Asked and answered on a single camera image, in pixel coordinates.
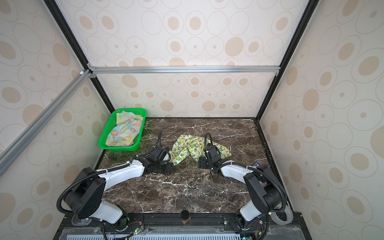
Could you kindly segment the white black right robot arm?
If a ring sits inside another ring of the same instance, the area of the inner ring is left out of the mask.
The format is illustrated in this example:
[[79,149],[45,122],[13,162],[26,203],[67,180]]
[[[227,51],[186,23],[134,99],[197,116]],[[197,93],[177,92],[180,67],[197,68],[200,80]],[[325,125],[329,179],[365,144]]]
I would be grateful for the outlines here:
[[271,169],[265,165],[244,166],[221,158],[219,148],[213,144],[211,134],[204,138],[204,157],[199,158],[199,168],[211,173],[232,178],[246,185],[251,200],[236,212],[233,220],[236,227],[248,230],[258,217],[271,218],[278,225],[293,221],[293,212],[288,204],[284,187]]

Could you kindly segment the lemon print green skirt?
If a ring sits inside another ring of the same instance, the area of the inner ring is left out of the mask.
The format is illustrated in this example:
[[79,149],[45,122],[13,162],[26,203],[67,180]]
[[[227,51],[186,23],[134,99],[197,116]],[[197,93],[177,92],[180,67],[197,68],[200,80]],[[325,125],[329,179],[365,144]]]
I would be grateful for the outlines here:
[[213,142],[210,133],[207,133],[204,138],[192,135],[180,135],[171,149],[170,162],[176,166],[187,157],[192,157],[198,163],[199,157],[206,157],[205,149],[208,144],[217,146],[222,159],[232,156],[229,148]]

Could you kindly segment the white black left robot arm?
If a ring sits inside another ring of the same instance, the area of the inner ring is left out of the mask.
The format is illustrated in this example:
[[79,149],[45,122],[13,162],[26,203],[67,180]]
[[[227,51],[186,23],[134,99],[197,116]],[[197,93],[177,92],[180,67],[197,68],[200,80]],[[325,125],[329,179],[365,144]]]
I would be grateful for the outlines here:
[[149,174],[168,175],[173,170],[171,152],[163,147],[159,132],[155,146],[147,153],[108,169],[83,169],[75,180],[60,194],[57,210],[74,214],[78,219],[98,219],[115,225],[121,231],[129,224],[128,214],[118,205],[103,199],[104,192],[130,179]]

